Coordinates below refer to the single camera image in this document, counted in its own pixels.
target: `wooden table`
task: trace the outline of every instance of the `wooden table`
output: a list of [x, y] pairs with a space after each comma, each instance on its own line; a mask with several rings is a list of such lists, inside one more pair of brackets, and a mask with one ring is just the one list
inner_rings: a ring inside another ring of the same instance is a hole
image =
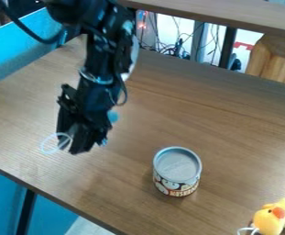
[[285, 6], [264, 0], [120, 0], [125, 6], [285, 37]]
[[[109, 144], [45, 156], [60, 84], [76, 84], [75, 39], [0, 83], [0, 173], [105, 228], [127, 234], [234, 234], [285, 196], [285, 84], [141, 51]], [[163, 147], [197, 152], [198, 191], [164, 196], [152, 184]]]

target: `plush duck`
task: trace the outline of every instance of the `plush duck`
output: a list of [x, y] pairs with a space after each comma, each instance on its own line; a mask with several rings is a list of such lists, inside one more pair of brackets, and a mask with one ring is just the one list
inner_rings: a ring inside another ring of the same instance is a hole
[[263, 235], [280, 235], [285, 229], [285, 198], [277, 203], [266, 204], [256, 212], [252, 227], [252, 234], [258, 232]]

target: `metal table leg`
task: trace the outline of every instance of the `metal table leg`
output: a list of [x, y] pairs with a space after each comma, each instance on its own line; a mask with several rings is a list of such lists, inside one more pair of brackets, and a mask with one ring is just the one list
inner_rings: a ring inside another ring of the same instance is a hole
[[31, 215], [33, 212], [34, 204], [36, 202], [36, 197], [37, 195], [33, 191], [27, 189], [26, 197], [22, 206], [21, 215], [18, 222], [18, 227], [16, 230], [16, 235], [27, 235]]
[[219, 61], [219, 67], [224, 69], [229, 69], [229, 62], [230, 57], [233, 52], [234, 43], [236, 40], [236, 28], [230, 28], [227, 27], [227, 30], [225, 31], [225, 40], [224, 40], [224, 46], [222, 48], [222, 54]]

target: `cartoon label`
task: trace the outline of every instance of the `cartoon label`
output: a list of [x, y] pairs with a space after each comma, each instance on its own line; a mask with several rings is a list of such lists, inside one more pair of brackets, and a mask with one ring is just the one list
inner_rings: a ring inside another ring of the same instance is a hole
[[164, 179], [163, 177], [161, 177], [155, 170], [153, 174], [153, 181], [154, 181], [155, 186], [158, 188], [160, 192], [162, 192], [165, 195], [169, 195], [169, 196], [190, 195], [197, 189], [199, 185], [199, 179], [193, 185], [179, 184], [179, 183], [168, 181]]

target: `robotic arm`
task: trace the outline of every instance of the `robotic arm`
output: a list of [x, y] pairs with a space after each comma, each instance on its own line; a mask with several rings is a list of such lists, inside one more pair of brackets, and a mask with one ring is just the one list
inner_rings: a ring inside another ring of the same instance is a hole
[[[57, 132], [70, 136], [59, 136], [59, 147], [63, 150], [71, 142], [69, 152], [78, 154], [89, 151], [95, 143], [106, 143], [107, 132], [112, 128], [108, 113], [113, 106], [126, 102], [122, 74], [131, 74], [138, 51], [134, 14], [113, 0], [44, 2], [56, 21], [80, 26], [81, 32], [88, 35], [86, 60], [79, 70], [78, 88], [63, 84], [58, 99]], [[125, 98], [119, 104], [121, 93]]]

